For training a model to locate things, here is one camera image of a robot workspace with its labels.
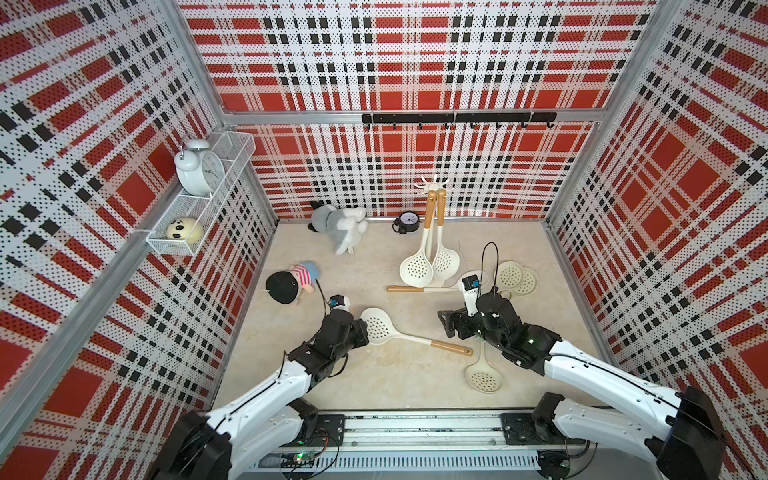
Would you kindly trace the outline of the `cream utensil rack stand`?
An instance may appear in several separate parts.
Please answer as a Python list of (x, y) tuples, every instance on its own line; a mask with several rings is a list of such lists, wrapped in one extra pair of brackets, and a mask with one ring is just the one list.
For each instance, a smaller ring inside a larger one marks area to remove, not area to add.
[[(432, 194), (437, 194), (438, 191), (442, 187), (444, 187), (444, 184), (441, 184), (436, 181), (428, 181), (426, 178), (422, 178), (421, 182), (415, 183), (414, 186), (417, 188), (421, 188), (423, 192), (426, 194), (426, 199), (429, 199)], [(423, 216), (423, 234), (426, 237), (424, 252), (427, 260), (430, 263), (433, 263), (433, 260), (434, 260), (433, 242), (435, 240), (435, 235), (431, 227), (429, 228), (426, 227), (427, 218), (428, 218), (428, 215), (427, 215), (427, 212), (425, 212)], [(433, 278), (432, 281), (428, 284), (428, 287), (430, 288), (443, 287), (444, 283), (445, 283), (444, 280)]]

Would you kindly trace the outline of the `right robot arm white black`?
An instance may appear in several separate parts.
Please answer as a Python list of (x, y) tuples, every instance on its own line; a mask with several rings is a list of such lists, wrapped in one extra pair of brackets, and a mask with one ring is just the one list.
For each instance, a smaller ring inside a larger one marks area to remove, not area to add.
[(478, 336), (510, 363), (604, 404), (589, 407), (547, 393), (533, 414), (538, 434), (558, 433), (621, 450), (655, 464), (667, 479), (719, 477), (727, 440), (712, 400), (700, 389), (678, 391), (631, 375), (552, 330), (523, 322), (511, 302), (496, 293), (437, 316), (448, 337)]

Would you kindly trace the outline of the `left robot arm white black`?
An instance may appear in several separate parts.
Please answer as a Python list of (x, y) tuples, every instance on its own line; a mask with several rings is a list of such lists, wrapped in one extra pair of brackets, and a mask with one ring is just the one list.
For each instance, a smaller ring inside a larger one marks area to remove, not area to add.
[(223, 407), (182, 415), (145, 477), (236, 479), (278, 447), (312, 439), (317, 409), (303, 396), (368, 344), (364, 320), (330, 311), (311, 340), (261, 383)]

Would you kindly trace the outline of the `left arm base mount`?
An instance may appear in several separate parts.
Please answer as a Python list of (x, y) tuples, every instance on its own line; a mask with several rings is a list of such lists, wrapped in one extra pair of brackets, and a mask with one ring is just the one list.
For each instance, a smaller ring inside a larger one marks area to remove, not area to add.
[(346, 416), (321, 413), (303, 420), (297, 437), (291, 446), (323, 447), (340, 446), (345, 435)]

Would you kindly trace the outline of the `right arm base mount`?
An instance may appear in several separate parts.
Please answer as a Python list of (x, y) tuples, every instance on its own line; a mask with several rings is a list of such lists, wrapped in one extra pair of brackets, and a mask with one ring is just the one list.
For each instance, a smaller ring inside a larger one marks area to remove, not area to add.
[(501, 431), (508, 446), (555, 445), (562, 447), (565, 444), (569, 446), (585, 444), (584, 440), (566, 440), (559, 433), (546, 434), (541, 437), (536, 430), (530, 412), (502, 413), (500, 420)]

